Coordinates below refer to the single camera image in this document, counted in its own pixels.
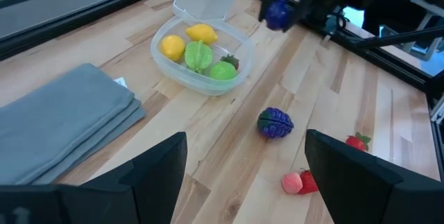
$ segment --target red strawberry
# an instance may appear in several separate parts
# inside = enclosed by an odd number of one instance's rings
[[[237,58],[235,58],[234,55],[228,54],[226,56],[223,56],[221,58],[221,61],[229,62],[230,64],[232,64],[236,68],[236,70],[238,70],[238,68],[239,68],[239,60]]]
[[[310,171],[304,171],[300,174],[300,179],[302,180],[302,188],[298,194],[313,193],[319,191],[318,186],[314,182],[313,175]]]
[[[370,137],[363,136],[359,134],[359,132],[356,132],[355,136],[348,136],[345,143],[360,151],[368,151],[368,143],[370,143],[370,140]]]

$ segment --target clear plastic bowl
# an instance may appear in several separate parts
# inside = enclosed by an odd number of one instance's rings
[[[204,70],[203,75],[189,70],[183,57],[180,62],[173,62],[160,53],[160,42],[165,36],[178,35],[187,44],[191,39],[185,33],[185,29],[198,23],[210,25],[218,37],[217,41],[210,45],[213,50],[213,63]],[[220,19],[205,21],[175,16],[159,29],[151,42],[151,54],[165,76],[210,96],[222,95],[245,81],[253,65],[253,52],[254,46],[248,36]],[[227,54],[234,55],[239,60],[237,76],[231,80],[216,80],[207,77],[211,66]]]

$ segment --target lemon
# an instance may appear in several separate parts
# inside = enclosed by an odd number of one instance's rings
[[[185,30],[193,41],[202,40],[205,44],[211,44],[217,40],[216,32],[207,24],[196,24]]]
[[[160,43],[160,52],[172,61],[178,61],[185,51],[185,41],[177,35],[168,35]]]

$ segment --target gray towel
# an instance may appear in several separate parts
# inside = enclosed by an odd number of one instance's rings
[[[34,181],[107,127],[133,98],[92,64],[83,64],[0,108],[0,184]]]
[[[86,160],[90,155],[116,139],[125,130],[144,117],[145,111],[140,108],[140,101],[134,99],[132,103],[115,118],[111,119],[103,128],[85,140],[60,163],[50,168],[31,184],[48,184],[70,168],[74,168]]]

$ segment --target purple grapes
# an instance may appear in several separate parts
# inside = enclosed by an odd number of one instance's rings
[[[265,14],[266,27],[273,31],[283,29],[289,21],[289,12],[285,0],[274,1]]]
[[[285,137],[293,130],[294,125],[288,114],[279,109],[268,107],[259,115],[257,127],[264,136],[273,139]]]

